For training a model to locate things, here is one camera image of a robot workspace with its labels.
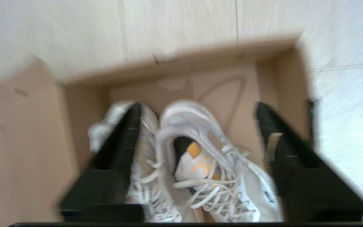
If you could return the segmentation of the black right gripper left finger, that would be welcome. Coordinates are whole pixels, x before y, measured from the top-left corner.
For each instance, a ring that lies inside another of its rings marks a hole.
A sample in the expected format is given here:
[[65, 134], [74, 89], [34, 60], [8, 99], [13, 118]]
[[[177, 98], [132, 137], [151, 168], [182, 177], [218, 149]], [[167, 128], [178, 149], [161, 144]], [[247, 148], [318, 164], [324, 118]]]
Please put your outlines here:
[[126, 204], [142, 107], [132, 104], [60, 203], [65, 222], [142, 223], [141, 205]]

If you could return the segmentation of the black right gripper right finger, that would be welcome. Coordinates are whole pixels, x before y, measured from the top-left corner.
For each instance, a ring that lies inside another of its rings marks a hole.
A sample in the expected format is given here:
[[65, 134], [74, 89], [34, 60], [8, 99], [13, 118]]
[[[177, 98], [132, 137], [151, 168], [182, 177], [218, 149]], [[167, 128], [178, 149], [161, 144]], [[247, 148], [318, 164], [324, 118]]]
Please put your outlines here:
[[360, 222], [363, 200], [269, 105], [259, 102], [257, 125], [265, 158], [291, 222]]

